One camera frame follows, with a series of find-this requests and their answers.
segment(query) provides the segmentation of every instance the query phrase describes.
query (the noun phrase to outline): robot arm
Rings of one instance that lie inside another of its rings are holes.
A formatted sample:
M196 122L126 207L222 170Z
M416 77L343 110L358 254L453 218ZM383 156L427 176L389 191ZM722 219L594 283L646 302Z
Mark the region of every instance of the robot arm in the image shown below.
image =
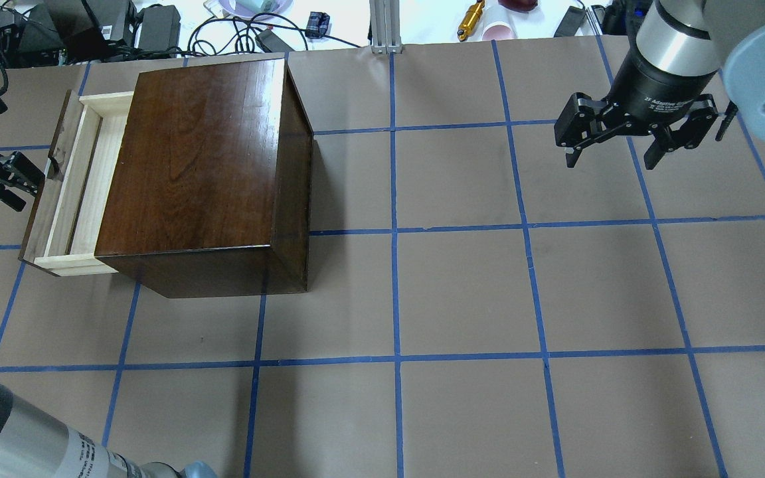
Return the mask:
M653 136L646 169L677 148L695 148L719 115L713 97L701 93L720 66L734 103L717 139L739 108L765 140L765 3L655 0L604 99L572 94L556 121L566 164L617 135Z

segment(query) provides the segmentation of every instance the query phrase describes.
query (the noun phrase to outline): white surface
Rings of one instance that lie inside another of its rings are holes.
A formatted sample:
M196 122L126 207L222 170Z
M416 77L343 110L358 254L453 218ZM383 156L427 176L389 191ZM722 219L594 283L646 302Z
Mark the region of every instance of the white surface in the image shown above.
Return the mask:
M18 10L25 11L35 4L18 0ZM186 48L192 31L210 17L203 8L201 0L135 0L138 9L153 3L175 5L182 15L182 30L179 46ZM456 39L456 28L462 21L465 11L473 0L400 0L400 36L404 44L408 43L453 43ZM608 0L584 0L592 4L607 4ZM497 0L486 0L486 8L497 6ZM556 27L565 15L569 6L580 6L575 0L540 0L539 6L529 13L510 11L513 30L519 39L542 39L553 37ZM368 0L293 0L283 15L295 22L300 28L306 27L309 12L321 11L331 16L330 35L349 40L357 45L368 45L368 25L371 21L371 9ZM287 25L280 19L273 23ZM483 25L477 26L477 32L483 30ZM294 31L279 29L279 37L292 48L303 49L300 34ZM592 29L584 21L577 32L578 35L592 35ZM217 48L221 48L233 39L234 28L230 22L207 25L200 39L209 40ZM479 40L476 35L468 39L470 42ZM309 40L309 49L351 48L336 40Z

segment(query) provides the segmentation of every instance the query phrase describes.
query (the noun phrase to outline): brown wooden cabinet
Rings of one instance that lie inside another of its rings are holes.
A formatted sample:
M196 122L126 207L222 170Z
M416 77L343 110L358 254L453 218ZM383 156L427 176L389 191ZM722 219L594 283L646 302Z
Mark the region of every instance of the brown wooden cabinet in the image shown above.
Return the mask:
M306 290L311 128L284 60L142 73L70 97L21 258L166 297Z

